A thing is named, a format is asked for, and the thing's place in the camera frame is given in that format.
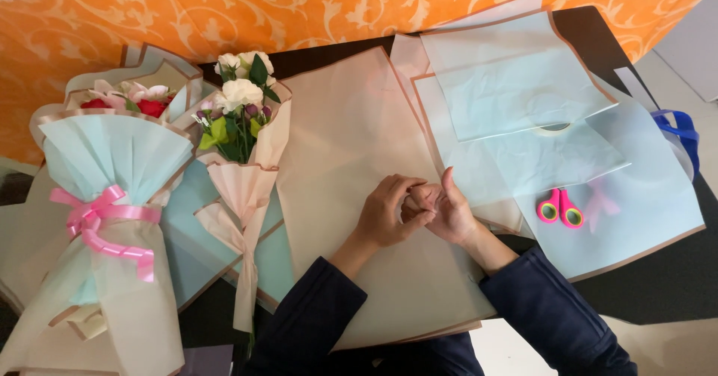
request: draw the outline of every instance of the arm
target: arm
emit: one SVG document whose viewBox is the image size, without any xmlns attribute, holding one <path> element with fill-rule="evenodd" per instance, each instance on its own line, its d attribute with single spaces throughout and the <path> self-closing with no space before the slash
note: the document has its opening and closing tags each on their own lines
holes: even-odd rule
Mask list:
<svg viewBox="0 0 718 376">
<path fill-rule="evenodd" d="M 441 185 L 412 189 L 401 206 L 404 220 L 422 211 L 436 213 L 429 230 L 459 244 L 486 271 L 481 291 L 560 375 L 637 374 L 608 325 L 538 248 L 519 257 L 474 219 L 451 168 Z"/>
<path fill-rule="evenodd" d="M 427 212 L 401 224 L 394 216 L 406 190 L 424 183 L 394 175 L 379 184 L 367 197 L 352 234 L 329 261 L 319 257 L 284 297 L 243 374 L 317 374 L 317 367 L 366 300 L 366 293 L 351 279 L 380 248 L 405 240 L 434 219 Z"/>
</svg>

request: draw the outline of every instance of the floral swirl pattern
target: floral swirl pattern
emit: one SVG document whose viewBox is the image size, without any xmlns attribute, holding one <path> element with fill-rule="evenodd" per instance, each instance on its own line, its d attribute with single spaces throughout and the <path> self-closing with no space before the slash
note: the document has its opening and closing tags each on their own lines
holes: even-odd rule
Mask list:
<svg viewBox="0 0 718 376">
<path fill-rule="evenodd" d="M 67 79 L 116 67 L 123 44 L 197 62 L 412 32 L 505 0 L 0 0 L 0 155 L 39 164 L 27 124 Z M 594 5 L 637 60 L 700 0 L 543 0 Z"/>
</svg>

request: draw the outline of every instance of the blue handle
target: blue handle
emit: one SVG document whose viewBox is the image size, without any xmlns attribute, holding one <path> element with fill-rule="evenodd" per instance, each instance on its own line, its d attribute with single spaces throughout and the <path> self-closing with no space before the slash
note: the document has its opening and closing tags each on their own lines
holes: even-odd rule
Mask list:
<svg viewBox="0 0 718 376">
<path fill-rule="evenodd" d="M 677 127 L 671 127 L 671 123 L 669 123 L 668 118 L 665 117 L 666 114 L 673 114 L 673 117 L 676 118 Z M 653 117 L 653 120 L 655 120 L 661 130 L 678 136 L 678 139 L 688 153 L 688 157 L 691 159 L 691 163 L 693 163 L 695 178 L 700 167 L 700 161 L 698 160 L 698 140 L 700 136 L 693 126 L 691 116 L 682 111 L 658 110 L 652 112 L 651 117 Z"/>
</svg>

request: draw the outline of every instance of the scissor handle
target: scissor handle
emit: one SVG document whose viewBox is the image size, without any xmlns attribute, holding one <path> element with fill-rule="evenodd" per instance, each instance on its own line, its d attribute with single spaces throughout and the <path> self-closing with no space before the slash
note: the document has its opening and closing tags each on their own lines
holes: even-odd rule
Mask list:
<svg viewBox="0 0 718 376">
<path fill-rule="evenodd" d="M 536 207 L 536 214 L 545 223 L 554 223 L 559 218 L 559 189 L 551 191 L 551 197 Z"/>
<path fill-rule="evenodd" d="M 571 203 L 568 191 L 562 189 L 560 194 L 561 222 L 572 229 L 578 229 L 583 226 L 583 212 Z"/>
</svg>

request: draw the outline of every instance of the flower bouquet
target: flower bouquet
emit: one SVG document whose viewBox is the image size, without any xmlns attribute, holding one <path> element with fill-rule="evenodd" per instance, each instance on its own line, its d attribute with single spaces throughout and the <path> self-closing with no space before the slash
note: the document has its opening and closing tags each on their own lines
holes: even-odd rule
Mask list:
<svg viewBox="0 0 718 376">
<path fill-rule="evenodd" d="M 202 103 L 194 118 L 202 127 L 199 149 L 205 151 L 197 158 L 207 165 L 220 198 L 195 216 L 242 255 L 233 326 L 251 333 L 257 289 L 254 250 L 289 137 L 292 93 L 271 76 L 274 67 L 263 52 L 222 55 L 215 71 L 224 81 L 222 91 Z"/>
<path fill-rule="evenodd" d="M 75 77 L 64 105 L 36 112 L 31 131 L 59 185 L 49 198 L 71 207 L 69 245 L 0 352 L 0 374 L 167 376 L 181 368 L 157 223 L 196 144 L 170 122 L 201 98 L 201 82 L 199 68 L 146 45 L 136 66 Z"/>
</svg>

